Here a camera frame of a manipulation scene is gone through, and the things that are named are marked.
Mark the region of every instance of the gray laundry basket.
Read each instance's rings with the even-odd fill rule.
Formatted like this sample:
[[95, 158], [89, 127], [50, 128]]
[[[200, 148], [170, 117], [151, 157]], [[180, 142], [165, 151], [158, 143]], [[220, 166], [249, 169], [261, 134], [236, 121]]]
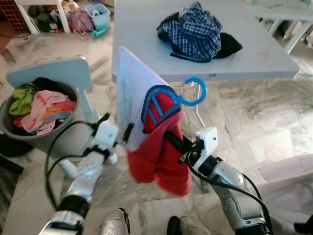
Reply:
[[[2, 108], [0, 109], [0, 130], [2, 130], [8, 137], [12, 139], [25, 141], [47, 153], [53, 139], [66, 126], [74, 121], [85, 121], [83, 108], [81, 106], [81, 99], [77, 90], [70, 84], [59, 81], [56, 82], [61, 88], [66, 91], [66, 95], [69, 97], [70, 100], [77, 102], [74, 112], [69, 116], [66, 121], [64, 121], [60, 126], [55, 128], [51, 132], [42, 136], [18, 135], [14, 133], [14, 118], [8, 112], [11, 104], [14, 102], [14, 98], [10, 96], [8, 100], [4, 102]], [[59, 137], [54, 145], [52, 156], [54, 158], [59, 158], [65, 155], [80, 155], [89, 137], [90, 130], [86, 125], [76, 124], [72, 126]]]

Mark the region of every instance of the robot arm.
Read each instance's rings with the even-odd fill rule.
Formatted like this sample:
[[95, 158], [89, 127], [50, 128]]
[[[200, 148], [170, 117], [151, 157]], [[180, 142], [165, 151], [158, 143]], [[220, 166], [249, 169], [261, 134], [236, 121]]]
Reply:
[[217, 129], [202, 129], [196, 135], [195, 151], [185, 154], [181, 160], [188, 160], [192, 172], [200, 172], [211, 181], [211, 186], [220, 198], [224, 214], [236, 235], [271, 234], [268, 229], [271, 225], [266, 223], [262, 216], [262, 207], [255, 199], [233, 189], [212, 184], [219, 182], [249, 192], [241, 172], [220, 158], [211, 156], [217, 146]]
[[[129, 125], [123, 140], [119, 143], [126, 143], [132, 127]], [[103, 163], [111, 165], [117, 161], [117, 156], [113, 152], [113, 148], [117, 144], [117, 135], [117, 126], [107, 122], [99, 124], [91, 143], [92, 148], [86, 149], [85, 157], [79, 162], [78, 176], [39, 235], [82, 234], [92, 195], [103, 170]], [[128, 217], [123, 209], [117, 209], [107, 214], [105, 224], [101, 228], [101, 235], [128, 234]]]

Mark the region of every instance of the sticker label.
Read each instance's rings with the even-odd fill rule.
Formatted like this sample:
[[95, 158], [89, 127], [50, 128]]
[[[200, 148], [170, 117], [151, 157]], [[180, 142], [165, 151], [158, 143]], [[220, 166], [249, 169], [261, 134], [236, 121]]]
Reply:
[[209, 74], [208, 76], [207, 76], [207, 78], [213, 78], [213, 77], [216, 77], [216, 73], [212, 73], [212, 74]]

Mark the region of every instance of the blue plastic hanger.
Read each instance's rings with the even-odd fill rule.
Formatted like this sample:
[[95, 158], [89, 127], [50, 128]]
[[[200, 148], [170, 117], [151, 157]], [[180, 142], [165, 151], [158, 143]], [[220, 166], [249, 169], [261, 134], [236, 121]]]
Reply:
[[188, 83], [191, 83], [191, 82], [196, 82], [196, 83], [198, 83], [201, 86], [201, 88], [202, 88], [202, 95], [201, 95], [201, 97], [198, 100], [191, 101], [191, 102], [185, 100], [182, 95], [178, 96], [179, 102], [181, 102], [182, 104], [187, 105], [187, 106], [195, 106], [197, 104], [200, 104], [202, 101], [204, 101], [204, 99], [207, 96], [207, 87], [206, 87], [206, 84], [204, 83], [204, 81], [201, 78], [198, 78], [198, 77], [188, 78], [185, 81], [185, 84], [188, 84]]
[[[147, 111], [145, 111], [143, 113], [143, 117], [145, 117], [147, 114], [150, 115], [150, 117], [152, 118], [153, 122], [155, 125], [157, 125], [160, 121], [164, 120], [164, 119], [167, 119], [168, 116], [171, 115], [171, 112], [175, 112], [174, 110], [176, 108], [179, 108], [180, 109], [180, 104], [184, 104], [184, 105], [187, 105], [187, 106], [195, 106], [195, 105], [198, 105], [200, 104], [202, 101], [204, 101], [204, 99], [206, 98], [207, 96], [207, 87], [204, 83], [204, 81], [198, 77], [191, 77], [191, 78], [188, 78], [186, 81], [185, 81], [185, 84], [188, 84], [190, 82], [196, 82], [198, 83], [201, 88], [202, 88], [202, 95], [201, 97], [198, 99], [198, 100], [195, 100], [195, 101], [188, 101], [188, 100], [185, 100], [184, 97], [182, 95], [178, 96], [175, 91], [168, 87], [168, 86], [164, 86], [164, 87], [158, 87], [157, 89], [155, 89], [151, 94], [150, 94], [150, 99], [152, 100], [152, 102], [155, 104], [156, 106], [156, 109], [160, 115], [160, 120], [157, 121], [156, 117], [154, 117], [153, 113], [151, 112], [150, 108], [147, 107]], [[174, 101], [174, 103], [176, 104], [175, 106], [177, 106], [176, 108], [173, 107], [172, 110], [166, 114], [163, 113], [157, 99], [156, 99], [156, 96], [160, 93], [165, 93], [167, 95], [169, 95], [172, 100]]]
[[154, 93], [154, 95], [152, 96], [152, 101], [153, 103], [156, 105], [156, 108], [158, 110], [158, 112], [160, 113], [160, 115], [163, 115], [163, 112], [156, 100], [156, 96], [160, 93], [166, 93], [168, 94], [174, 101], [175, 104], [178, 104], [178, 103], [182, 103], [184, 105], [187, 105], [187, 106], [195, 106], [197, 104], [200, 104], [202, 101], [204, 101], [204, 99], [206, 98], [207, 96], [207, 87], [206, 87], [206, 84], [204, 83], [204, 81], [201, 79], [201, 78], [198, 78], [198, 77], [191, 77], [191, 78], [188, 78], [186, 81], [185, 81], [185, 84], [188, 84], [188, 83], [191, 83], [191, 82], [196, 82], [198, 83], [201, 88], [202, 88], [202, 95], [201, 97], [198, 99], [198, 100], [195, 100], [195, 101], [188, 101], [188, 100], [185, 100], [185, 98], [180, 95], [176, 95], [173, 91], [171, 90], [166, 90], [166, 89], [159, 89], [156, 93]]

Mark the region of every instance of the blue plaid fabric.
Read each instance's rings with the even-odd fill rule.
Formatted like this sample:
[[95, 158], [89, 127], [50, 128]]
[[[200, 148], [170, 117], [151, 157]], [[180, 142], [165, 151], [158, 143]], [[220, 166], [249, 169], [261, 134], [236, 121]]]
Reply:
[[221, 49], [221, 23], [203, 11], [199, 2], [192, 3], [179, 14], [179, 21], [161, 24], [171, 41], [187, 56], [211, 59]]

